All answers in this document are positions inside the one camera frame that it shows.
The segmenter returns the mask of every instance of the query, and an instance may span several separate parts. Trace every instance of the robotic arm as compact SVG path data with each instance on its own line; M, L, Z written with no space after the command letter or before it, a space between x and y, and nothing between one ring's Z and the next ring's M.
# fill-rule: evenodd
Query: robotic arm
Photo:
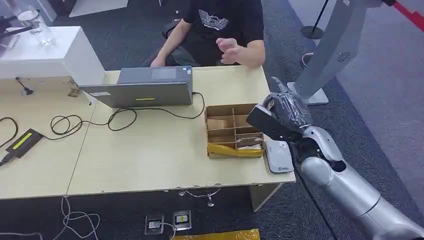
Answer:
M331 135L312 125L302 98L277 78L272 92L247 122L271 139L286 141L306 178L317 184L372 240L424 240L424 228L387 202L343 158Z
M23 27L17 30L13 30L13 31L6 31L7 28L10 28L12 25L10 24L11 21L18 19L16 16L11 16L11 17L4 17L4 16L0 16L0 40L2 38L6 38L15 34L19 34L22 32L26 32L29 31L31 29L33 29L30 26L27 27Z

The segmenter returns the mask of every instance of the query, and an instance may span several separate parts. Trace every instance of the yellow sticker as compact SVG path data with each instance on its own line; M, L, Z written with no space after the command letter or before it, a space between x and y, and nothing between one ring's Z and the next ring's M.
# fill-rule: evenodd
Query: yellow sticker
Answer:
M136 98L136 101L152 101L155 100L154 97L146 97L146 98Z
M28 133L26 136L24 136L18 143L16 143L15 146L13 146L13 150L16 150L21 146L29 137L31 137L32 133Z

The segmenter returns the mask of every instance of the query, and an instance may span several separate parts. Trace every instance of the floor power outlet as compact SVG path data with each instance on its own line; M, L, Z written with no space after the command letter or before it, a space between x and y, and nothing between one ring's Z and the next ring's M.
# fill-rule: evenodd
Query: floor power outlet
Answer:
M162 234L164 232L164 215L163 214L153 214L147 215L145 220L145 235L156 235Z
M176 211L173 213L173 225L177 231L188 230L192 228L192 211Z

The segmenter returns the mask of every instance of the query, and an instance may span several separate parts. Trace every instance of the wooden desk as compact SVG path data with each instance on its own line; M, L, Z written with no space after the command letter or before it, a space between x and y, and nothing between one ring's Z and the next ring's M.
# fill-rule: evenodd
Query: wooden desk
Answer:
M50 121L56 115L91 118L94 106L88 106L84 94L68 97L70 87L64 84L68 79L23 79L26 87L34 90L32 95L21 95L22 87L14 79L0 79L0 118L12 117L19 127L16 138L0 149L0 159L7 154L5 149L29 128L57 137L50 130ZM85 124L78 133L62 140L43 138L25 156L0 167L0 199L66 195L87 129ZM0 143L8 140L14 131L11 121L0 122Z
M115 84L119 71L106 73L105 83ZM193 69L193 90L205 104L259 103L269 94L262 68L243 66ZM202 99L191 106L166 107L182 116L195 116ZM92 121L104 123L113 109L97 103ZM123 126L133 113L118 115L112 127ZM204 116L180 119L159 111L139 111L129 128L113 132L90 125L68 195L141 192L207 187L251 186L254 210L281 186L295 182L293 173L272 174L263 158L209 159Z

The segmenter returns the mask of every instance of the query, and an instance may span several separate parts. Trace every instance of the red stripe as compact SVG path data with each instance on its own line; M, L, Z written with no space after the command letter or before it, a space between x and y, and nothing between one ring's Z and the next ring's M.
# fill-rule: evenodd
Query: red stripe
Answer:
M417 11L410 12L404 6L402 6L399 2L394 4L394 7L399 10L407 19L409 19L415 26L417 26L421 31L424 32L424 16L422 16Z

